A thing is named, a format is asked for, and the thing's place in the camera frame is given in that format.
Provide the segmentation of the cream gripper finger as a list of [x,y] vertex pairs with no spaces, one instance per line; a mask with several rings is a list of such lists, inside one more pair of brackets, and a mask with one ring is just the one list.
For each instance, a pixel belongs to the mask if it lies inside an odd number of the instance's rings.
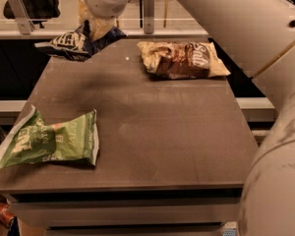
[[78,0],[78,20],[80,25],[84,22],[90,22],[89,9],[84,0]]
[[115,24],[115,19],[102,19],[102,18],[91,18],[89,21],[91,40],[97,40],[105,36]]

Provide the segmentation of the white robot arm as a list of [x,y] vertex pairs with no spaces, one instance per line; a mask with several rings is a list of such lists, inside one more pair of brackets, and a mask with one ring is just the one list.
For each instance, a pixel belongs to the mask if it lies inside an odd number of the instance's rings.
[[177,0],[272,102],[278,118],[245,181],[240,236],[295,236],[295,5]]

